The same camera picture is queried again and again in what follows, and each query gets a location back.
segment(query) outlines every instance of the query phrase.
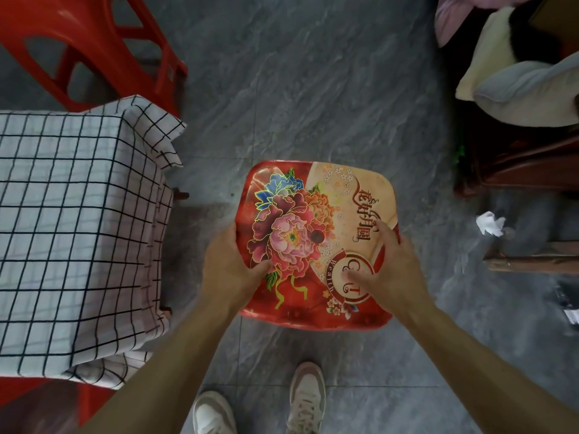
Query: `crumpled tissue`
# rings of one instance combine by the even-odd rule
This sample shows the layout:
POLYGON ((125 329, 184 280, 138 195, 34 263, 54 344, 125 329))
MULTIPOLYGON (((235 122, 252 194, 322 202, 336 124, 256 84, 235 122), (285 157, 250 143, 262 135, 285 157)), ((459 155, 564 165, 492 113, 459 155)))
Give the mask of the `crumpled tissue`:
POLYGON ((495 219, 493 212, 486 212, 476 217, 476 225, 480 228, 481 233, 491 233, 493 236, 501 237, 503 235, 504 218, 495 219))

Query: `shoe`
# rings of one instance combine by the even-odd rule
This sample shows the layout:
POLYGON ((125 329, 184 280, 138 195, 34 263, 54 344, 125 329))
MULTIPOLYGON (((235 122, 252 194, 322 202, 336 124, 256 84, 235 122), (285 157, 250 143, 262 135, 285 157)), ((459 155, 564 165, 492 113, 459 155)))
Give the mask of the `shoe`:
POLYGON ((325 410, 325 382, 321 368, 313 362, 300 364, 289 390, 286 434, 319 434, 325 410))
POLYGON ((201 393, 193 403, 195 434, 237 434, 233 410, 216 391, 201 393))

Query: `red tin box lid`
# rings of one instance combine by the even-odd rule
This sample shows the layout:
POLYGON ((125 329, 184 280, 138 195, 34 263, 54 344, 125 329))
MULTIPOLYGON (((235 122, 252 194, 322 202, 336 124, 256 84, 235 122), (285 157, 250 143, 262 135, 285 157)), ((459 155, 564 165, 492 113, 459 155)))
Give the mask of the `red tin box lid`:
POLYGON ((310 330, 370 330, 383 311, 344 269, 374 273, 384 261, 376 219, 398 234, 394 189, 375 172, 311 161, 254 166, 237 210, 237 246, 249 267, 274 270, 242 315, 310 330))

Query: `gray pillow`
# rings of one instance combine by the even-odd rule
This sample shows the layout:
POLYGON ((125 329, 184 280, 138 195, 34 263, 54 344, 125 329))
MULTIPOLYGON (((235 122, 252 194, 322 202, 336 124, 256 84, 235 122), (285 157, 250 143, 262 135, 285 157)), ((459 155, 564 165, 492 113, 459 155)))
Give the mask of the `gray pillow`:
POLYGON ((579 123, 574 99, 579 94, 579 52, 555 65, 524 61, 485 79, 474 101, 504 123, 559 127, 579 123))

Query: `blue flower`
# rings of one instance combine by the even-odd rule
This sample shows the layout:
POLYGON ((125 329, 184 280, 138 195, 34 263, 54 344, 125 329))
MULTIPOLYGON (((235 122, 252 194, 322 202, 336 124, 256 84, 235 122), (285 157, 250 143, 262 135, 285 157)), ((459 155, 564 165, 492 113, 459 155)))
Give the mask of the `blue flower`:
POLYGON ((265 184, 264 190, 255 192, 255 196, 259 199, 259 202, 255 204, 257 210, 265 210, 269 207, 275 195, 293 195, 300 189, 303 189, 303 181, 295 177, 293 169, 290 169, 286 175, 273 174, 268 184, 265 184))

